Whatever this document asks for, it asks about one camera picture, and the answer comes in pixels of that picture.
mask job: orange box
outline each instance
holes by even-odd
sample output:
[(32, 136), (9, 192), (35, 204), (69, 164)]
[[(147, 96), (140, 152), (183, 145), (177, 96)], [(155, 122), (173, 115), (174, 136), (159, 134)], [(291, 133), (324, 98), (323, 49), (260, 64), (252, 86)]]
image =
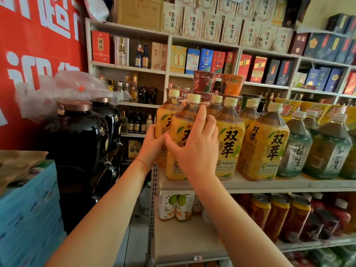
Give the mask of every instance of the orange box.
[(356, 72), (351, 72), (347, 79), (347, 84), (344, 90), (345, 95), (352, 95), (356, 88)]
[(91, 31), (91, 47), (93, 49), (93, 61), (110, 63), (110, 34), (99, 31)]

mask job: cardboard box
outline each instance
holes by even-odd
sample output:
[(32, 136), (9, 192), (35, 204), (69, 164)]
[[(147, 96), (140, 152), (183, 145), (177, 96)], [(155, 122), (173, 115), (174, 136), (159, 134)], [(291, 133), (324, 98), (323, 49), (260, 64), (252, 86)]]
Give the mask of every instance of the cardboard box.
[(355, 57), (356, 57), (356, 39), (353, 39), (344, 63), (345, 64), (354, 64)]
[(289, 76), (291, 75), (292, 61), (283, 60), (278, 72), (276, 85), (287, 86)]
[(235, 15), (237, 2), (231, 0), (217, 0), (216, 14), (219, 15)]
[(272, 50), (274, 40), (277, 35), (278, 27), (268, 22), (261, 24), (260, 34), (258, 35), (256, 48), (263, 50)]
[(170, 72), (184, 74), (187, 48), (172, 45)]
[(187, 64), (185, 66), (185, 73), (194, 75), (194, 70), (198, 70), (200, 50), (189, 48), (187, 52)]
[(175, 0), (174, 4), (176, 6), (195, 8), (196, 2), (197, 0)]
[(276, 39), (274, 40), (273, 51), (280, 53), (287, 53), (289, 45), (291, 44), (291, 37), (293, 30), (289, 28), (280, 27), (277, 30)]
[(260, 29), (260, 22), (252, 22), (249, 19), (244, 19), (239, 45), (250, 48), (255, 47), (256, 40), (260, 33)]
[(91, 47), (94, 62), (110, 63), (111, 37), (109, 33), (91, 31)]
[(204, 13), (204, 20), (202, 24), (202, 39), (208, 41), (220, 41), (222, 25), (223, 16)]
[(353, 37), (356, 31), (356, 16), (352, 15), (349, 17), (349, 22), (347, 23), (347, 27), (345, 30), (345, 34)]
[(284, 15), (287, 9), (287, 0), (277, 0), (271, 24), (282, 27)]
[(233, 16), (226, 16), (224, 19), (220, 42), (226, 44), (238, 44), (243, 20)]
[(114, 6), (119, 24), (155, 31), (163, 29), (164, 0), (115, 0)]
[(315, 58), (320, 48), (321, 41), (323, 40), (324, 33), (310, 33), (308, 43), (305, 47), (304, 55), (305, 57)]
[(329, 17), (325, 30), (344, 34), (349, 23), (349, 15), (344, 13)]
[(322, 91), (327, 84), (327, 79), (331, 73), (332, 69), (329, 67), (320, 67), (319, 68), (319, 75), (318, 75), (318, 83), (316, 90)]
[(195, 9), (214, 14), (216, 11), (216, 4), (217, 0), (197, 0)]
[(225, 52), (218, 52), (215, 50), (212, 55), (210, 72), (218, 74), (218, 78), (221, 78), (221, 74), (223, 73), (224, 60)]
[(346, 38), (342, 37), (341, 42), (340, 42), (340, 48), (339, 51), (337, 52), (335, 62), (339, 62), (343, 64), (346, 60), (347, 53), (349, 52), (349, 49), (351, 47), (351, 38)]
[(163, 31), (170, 34), (181, 35), (183, 15), (183, 6), (176, 6), (174, 4), (164, 2)]
[(159, 45), (159, 64), (158, 64), (160, 71), (166, 71), (167, 52), (168, 52), (168, 46), (166, 44), (160, 44)]
[(317, 52), (317, 59), (333, 62), (340, 48), (340, 37), (333, 34), (325, 34)]
[(251, 55), (247, 55), (247, 54), (241, 55), (241, 60), (238, 65), (238, 75), (239, 76), (244, 76), (247, 78), (251, 60), (252, 60)]
[(213, 53), (211, 49), (201, 50), (198, 70), (210, 72)]
[(274, 13), (274, 7), (277, 0), (258, 0), (255, 12), (255, 20), (260, 22), (269, 22)]
[(224, 74), (232, 74), (235, 60), (235, 53), (227, 52), (225, 55)]
[(327, 84), (324, 88), (325, 92), (335, 92), (337, 85), (339, 84), (341, 75), (343, 73), (343, 69), (340, 68), (333, 68), (329, 79), (327, 80)]
[(243, 0), (236, 7), (235, 17), (253, 20), (258, 0)]
[(306, 44), (309, 39), (310, 33), (297, 33), (294, 32), (291, 45), (289, 46), (288, 53), (303, 56)]
[(203, 20), (203, 11), (194, 10), (190, 7), (185, 7), (183, 16), (182, 36), (200, 39), (202, 37)]
[(356, 72), (351, 72), (345, 86), (344, 94), (352, 95), (356, 88)]
[(253, 56), (250, 67), (250, 71), (248, 72), (247, 81), (261, 83), (263, 72), (265, 71), (267, 58)]
[(279, 63), (280, 63), (279, 60), (274, 60), (274, 59), (268, 60), (267, 73), (265, 73), (262, 83), (274, 85), (274, 82), (275, 82), (275, 79), (277, 76), (277, 72), (278, 72)]
[(159, 70), (159, 49), (160, 44), (152, 42), (152, 53), (151, 53), (151, 69)]

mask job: wall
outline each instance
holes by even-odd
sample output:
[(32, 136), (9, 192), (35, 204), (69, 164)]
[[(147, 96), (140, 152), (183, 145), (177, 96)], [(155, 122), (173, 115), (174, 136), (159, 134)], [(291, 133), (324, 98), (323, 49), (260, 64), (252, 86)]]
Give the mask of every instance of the wall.
[(83, 0), (0, 0), (0, 150), (31, 149), (37, 126), (22, 119), (15, 84), (87, 71)]

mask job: beige box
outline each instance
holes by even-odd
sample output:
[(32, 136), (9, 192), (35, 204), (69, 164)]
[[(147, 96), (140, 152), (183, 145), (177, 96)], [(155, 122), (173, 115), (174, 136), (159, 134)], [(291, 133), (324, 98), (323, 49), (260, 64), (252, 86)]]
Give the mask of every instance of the beige box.
[(184, 7), (164, 2), (163, 31), (181, 35)]
[(256, 48), (272, 50), (278, 27), (264, 22), (261, 24), (260, 34), (257, 39)]
[(243, 0), (237, 5), (235, 18), (242, 17), (243, 19), (253, 20), (258, 0)]
[(240, 45), (254, 48), (258, 35), (260, 34), (261, 23), (253, 22), (249, 19), (243, 20), (243, 28), (241, 30)]
[(200, 39), (202, 37), (203, 20), (203, 11), (194, 10), (190, 7), (185, 7), (183, 16), (182, 36)]
[(216, 14), (235, 15), (237, 3), (231, 0), (217, 0)]
[(166, 64), (167, 64), (167, 51), (168, 46), (166, 44), (159, 45), (159, 70), (166, 71)]
[(216, 4), (217, 0), (197, 0), (195, 9), (214, 14), (216, 10)]
[(225, 16), (224, 24), (222, 25), (220, 42), (226, 44), (238, 44), (242, 24), (242, 18), (235, 18), (234, 16)]
[(208, 41), (219, 41), (221, 34), (221, 26), (223, 25), (223, 16), (204, 13), (202, 24), (202, 39)]
[(258, 0), (255, 20), (259, 22), (270, 21), (274, 13), (276, 1), (277, 0)]
[(276, 39), (274, 40), (273, 51), (287, 53), (289, 45), (291, 44), (292, 35), (293, 29), (279, 27)]
[(152, 42), (151, 69), (153, 70), (159, 70), (159, 48), (159, 43)]
[(196, 2), (197, 0), (175, 0), (174, 4), (176, 6), (195, 8)]

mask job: hand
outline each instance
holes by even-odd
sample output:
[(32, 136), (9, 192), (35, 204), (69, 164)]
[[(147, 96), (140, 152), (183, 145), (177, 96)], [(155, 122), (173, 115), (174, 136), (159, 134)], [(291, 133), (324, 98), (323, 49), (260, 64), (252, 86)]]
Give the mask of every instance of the hand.
[(152, 169), (154, 161), (156, 160), (159, 152), (162, 150), (162, 146), (165, 142), (164, 135), (160, 136), (158, 139), (154, 138), (154, 130), (156, 125), (150, 125), (146, 133), (144, 143), (137, 156), (137, 159), (141, 160), (146, 164), (147, 170)]
[(197, 118), (184, 147), (179, 147), (165, 133), (166, 147), (174, 154), (177, 162), (190, 182), (215, 176), (219, 156), (218, 128), (212, 115), (207, 116), (205, 106), (199, 108)]

